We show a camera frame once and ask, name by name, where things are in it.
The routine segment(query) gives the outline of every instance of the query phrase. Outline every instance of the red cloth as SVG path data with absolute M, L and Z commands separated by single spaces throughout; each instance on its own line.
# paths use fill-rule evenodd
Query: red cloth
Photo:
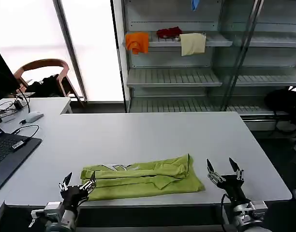
M 175 38 L 178 37 L 180 34 L 182 34 L 182 31 L 179 27 L 161 29 L 157 31 L 158 37 L 162 39 Z

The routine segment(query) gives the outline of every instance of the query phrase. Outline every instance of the folded cloth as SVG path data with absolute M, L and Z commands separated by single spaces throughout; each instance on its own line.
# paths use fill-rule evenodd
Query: folded cloth
M 200 3 L 200 0 L 191 0 L 191 8 L 192 8 L 192 11 L 195 11 L 198 4 Z
M 125 43 L 127 50 L 132 50 L 133 54 L 148 53 L 149 34 L 145 32 L 126 34 Z
M 157 31 L 157 36 L 161 39 L 175 38 L 182 34 L 179 27 L 161 29 Z
M 193 160 L 187 154 L 175 159 L 128 166 L 96 165 L 83 168 L 80 178 L 86 183 L 95 172 L 96 188 L 89 201 L 148 197 L 205 190 L 196 177 Z
M 205 52 L 206 35 L 201 33 L 181 34 L 181 56 Z

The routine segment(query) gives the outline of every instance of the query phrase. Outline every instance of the black bag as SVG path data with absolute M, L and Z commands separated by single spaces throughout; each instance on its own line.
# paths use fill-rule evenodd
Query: black bag
M 27 88 L 26 92 L 35 92 L 33 94 L 35 98 L 63 97 L 63 93 L 57 85 L 57 76 L 58 74 L 44 78 L 42 84 L 34 82 Z
M 295 91 L 291 91 L 288 89 L 274 90 L 264 98 L 264 102 L 266 106 L 275 113 L 276 111 L 284 111 L 291 116 L 296 116 Z

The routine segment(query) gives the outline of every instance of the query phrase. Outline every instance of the laptop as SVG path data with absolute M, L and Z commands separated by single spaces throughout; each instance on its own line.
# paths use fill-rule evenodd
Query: laptop
M 41 139 L 31 138 L 24 146 L 14 151 L 12 146 L 24 139 L 27 137 L 8 134 L 0 129 L 0 188 L 42 142 Z

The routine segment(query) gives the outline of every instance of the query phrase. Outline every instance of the monitor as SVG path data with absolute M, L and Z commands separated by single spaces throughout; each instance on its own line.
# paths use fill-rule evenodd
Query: monitor
M 19 87 L 19 83 L 0 54 L 0 99 L 15 92 Z

